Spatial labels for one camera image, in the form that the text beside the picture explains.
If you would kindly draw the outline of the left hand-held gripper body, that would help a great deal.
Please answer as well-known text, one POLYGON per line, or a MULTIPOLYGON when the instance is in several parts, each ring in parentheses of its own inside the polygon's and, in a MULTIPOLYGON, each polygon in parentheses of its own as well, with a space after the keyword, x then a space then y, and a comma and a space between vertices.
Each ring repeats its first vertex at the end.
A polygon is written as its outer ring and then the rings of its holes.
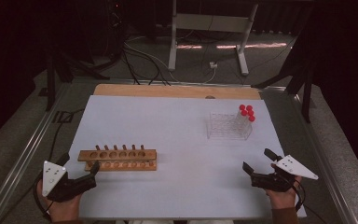
POLYGON ((42 195, 57 203, 69 201, 76 195, 95 188, 95 176, 89 173, 78 179, 69 179, 65 167, 44 161, 42 195))

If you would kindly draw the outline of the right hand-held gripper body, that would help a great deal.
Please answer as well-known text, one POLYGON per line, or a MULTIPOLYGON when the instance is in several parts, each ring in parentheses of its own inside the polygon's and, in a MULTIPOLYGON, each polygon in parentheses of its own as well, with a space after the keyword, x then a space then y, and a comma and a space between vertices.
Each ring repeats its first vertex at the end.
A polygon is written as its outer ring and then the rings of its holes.
POLYGON ((274 162, 274 172, 268 175, 251 172, 251 184, 253 187, 270 190, 289 190, 296 181, 296 176, 317 180, 314 172, 297 161, 291 155, 269 156, 274 162))

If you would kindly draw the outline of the wooden test tube rack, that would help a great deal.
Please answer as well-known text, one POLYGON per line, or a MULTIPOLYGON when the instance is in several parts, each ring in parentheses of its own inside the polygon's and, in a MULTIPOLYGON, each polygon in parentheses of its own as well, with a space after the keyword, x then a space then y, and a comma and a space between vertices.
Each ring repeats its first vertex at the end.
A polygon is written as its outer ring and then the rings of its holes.
POLYGON ((85 163, 86 171, 90 171, 96 162, 103 172, 156 171, 158 153, 155 149, 145 149, 144 145, 96 146, 93 150, 81 150, 77 160, 85 163))

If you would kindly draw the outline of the red-capped test tube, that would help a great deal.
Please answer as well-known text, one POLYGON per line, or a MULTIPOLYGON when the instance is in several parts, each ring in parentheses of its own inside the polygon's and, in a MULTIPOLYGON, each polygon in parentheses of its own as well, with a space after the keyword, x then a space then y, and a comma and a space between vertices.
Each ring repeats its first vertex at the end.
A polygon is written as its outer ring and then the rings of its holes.
POLYGON ((240 130, 244 130, 247 124, 247 111, 240 110, 238 114, 238 127, 240 130))
POLYGON ((241 124, 246 119, 245 105, 240 105, 237 113, 236 121, 241 124))
POLYGON ((253 130, 253 122, 255 121, 255 116, 249 116, 245 122, 245 137, 248 138, 253 130))
POLYGON ((245 112, 246 112, 246 115, 247 115, 247 118, 250 122, 253 122, 255 120, 255 117, 254 117, 254 110, 253 110, 253 107, 251 105, 247 105, 245 107, 245 112))
POLYGON ((252 129, 252 123, 255 121, 255 112, 253 110, 248 110, 246 115, 246 129, 252 129))

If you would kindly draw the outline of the clear plastic test tube rack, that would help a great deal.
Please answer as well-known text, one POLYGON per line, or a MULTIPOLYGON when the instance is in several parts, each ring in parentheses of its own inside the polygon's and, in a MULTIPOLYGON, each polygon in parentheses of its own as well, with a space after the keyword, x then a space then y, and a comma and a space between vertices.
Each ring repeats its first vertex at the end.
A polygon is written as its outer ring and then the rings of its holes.
POLYGON ((236 114, 211 113, 207 120, 207 137, 209 139, 247 140, 253 131, 248 115, 240 111, 236 114))

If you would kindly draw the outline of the person's right hand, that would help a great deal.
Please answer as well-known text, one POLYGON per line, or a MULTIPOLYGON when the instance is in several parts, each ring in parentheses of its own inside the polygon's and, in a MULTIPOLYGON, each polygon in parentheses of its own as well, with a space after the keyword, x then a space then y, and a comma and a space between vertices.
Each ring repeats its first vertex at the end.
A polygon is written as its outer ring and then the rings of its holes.
POLYGON ((294 185, 286 192, 277 192, 270 189, 265 190, 272 209, 293 208, 296 205, 296 190, 299 188, 302 177, 296 176, 295 180, 294 185))

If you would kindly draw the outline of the person's left hand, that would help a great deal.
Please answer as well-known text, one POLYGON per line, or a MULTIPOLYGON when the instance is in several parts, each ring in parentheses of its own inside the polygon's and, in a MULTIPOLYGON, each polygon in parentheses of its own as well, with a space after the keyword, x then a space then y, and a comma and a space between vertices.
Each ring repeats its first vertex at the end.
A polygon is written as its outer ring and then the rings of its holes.
POLYGON ((53 202, 42 195, 42 181, 37 183, 37 194, 40 199, 43 200, 45 206, 48 207, 48 213, 51 218, 51 223, 54 221, 61 221, 61 220, 80 220, 79 218, 79 205, 81 201, 82 195, 76 195, 75 198, 63 202, 63 203, 56 203, 53 202))

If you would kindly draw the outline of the black curtain stand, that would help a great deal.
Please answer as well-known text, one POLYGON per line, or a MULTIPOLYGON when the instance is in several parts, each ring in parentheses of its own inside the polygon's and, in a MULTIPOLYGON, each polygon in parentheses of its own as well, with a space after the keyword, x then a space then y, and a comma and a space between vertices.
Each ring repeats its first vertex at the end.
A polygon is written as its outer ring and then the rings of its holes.
POLYGON ((310 123, 310 93, 313 77, 314 56, 313 46, 307 47, 307 32, 303 30, 296 39, 290 53, 286 57, 280 72, 261 83, 252 84, 252 88, 265 89, 267 86, 286 77, 291 77, 285 91, 288 94, 298 94, 303 88, 301 114, 307 123, 310 123))

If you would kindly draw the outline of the black tripod stand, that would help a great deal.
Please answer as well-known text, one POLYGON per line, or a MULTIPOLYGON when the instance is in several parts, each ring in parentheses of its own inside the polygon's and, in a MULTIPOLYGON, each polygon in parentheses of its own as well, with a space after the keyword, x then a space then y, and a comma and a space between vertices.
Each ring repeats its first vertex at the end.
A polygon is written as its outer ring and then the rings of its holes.
POLYGON ((78 60, 75 60, 70 55, 62 51, 52 51, 46 53, 47 62, 47 89, 46 96, 48 98, 46 110, 50 111, 56 101, 56 81, 55 77, 58 76, 61 81, 69 83, 73 80, 74 76, 70 70, 70 66, 85 72, 87 75, 96 79, 108 80, 109 77, 100 75, 99 73, 88 68, 86 65, 78 60))

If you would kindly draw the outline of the white table sheet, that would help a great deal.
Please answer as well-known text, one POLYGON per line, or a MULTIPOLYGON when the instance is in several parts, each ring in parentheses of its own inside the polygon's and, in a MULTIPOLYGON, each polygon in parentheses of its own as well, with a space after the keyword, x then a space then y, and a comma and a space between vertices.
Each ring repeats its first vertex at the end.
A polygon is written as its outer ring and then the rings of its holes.
POLYGON ((158 153, 150 172, 100 172, 85 192, 80 215, 89 219, 254 219, 271 215, 265 191, 242 166, 269 174, 269 148, 282 147, 264 101, 247 139, 207 136, 212 113, 236 114, 238 100, 92 96, 71 145, 69 176, 85 174, 82 149, 144 146, 158 153))

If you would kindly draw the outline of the dark equipment tower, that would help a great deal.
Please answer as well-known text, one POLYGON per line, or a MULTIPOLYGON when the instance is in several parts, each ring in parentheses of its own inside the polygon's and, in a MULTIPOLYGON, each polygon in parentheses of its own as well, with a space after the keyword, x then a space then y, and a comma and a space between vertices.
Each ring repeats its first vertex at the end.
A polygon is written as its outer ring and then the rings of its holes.
POLYGON ((105 0, 107 44, 105 55, 111 60, 120 56, 125 42, 127 22, 124 0, 105 0))

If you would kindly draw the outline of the white metal stand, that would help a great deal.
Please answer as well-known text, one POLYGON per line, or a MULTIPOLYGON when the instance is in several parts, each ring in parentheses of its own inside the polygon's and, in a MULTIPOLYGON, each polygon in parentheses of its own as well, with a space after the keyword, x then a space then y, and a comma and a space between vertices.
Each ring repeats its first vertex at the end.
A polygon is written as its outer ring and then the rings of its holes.
POLYGON ((250 14, 247 17, 204 15, 200 13, 185 14, 177 12, 177 0, 172 0, 172 37, 168 69, 170 71, 175 70, 177 51, 176 31, 178 29, 241 33, 243 34, 242 41, 235 47, 235 50, 241 73, 247 76, 249 74, 249 68, 245 59, 244 50, 251 33, 257 9, 258 4, 253 3, 250 14))

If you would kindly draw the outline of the metal floor rail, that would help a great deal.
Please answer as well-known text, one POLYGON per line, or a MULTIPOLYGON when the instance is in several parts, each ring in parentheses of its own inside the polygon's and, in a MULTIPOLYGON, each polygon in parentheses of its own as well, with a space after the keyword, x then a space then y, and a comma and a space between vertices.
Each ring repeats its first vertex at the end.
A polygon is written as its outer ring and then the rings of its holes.
POLYGON ((351 192, 358 181, 358 160, 342 132, 336 118, 323 97, 311 100, 310 123, 303 118, 301 108, 305 104, 297 95, 289 95, 306 130, 314 159, 324 177, 331 198, 343 224, 358 224, 354 208, 357 194, 351 192))
POLYGON ((0 218, 38 148, 55 110, 32 94, 0 130, 0 218))

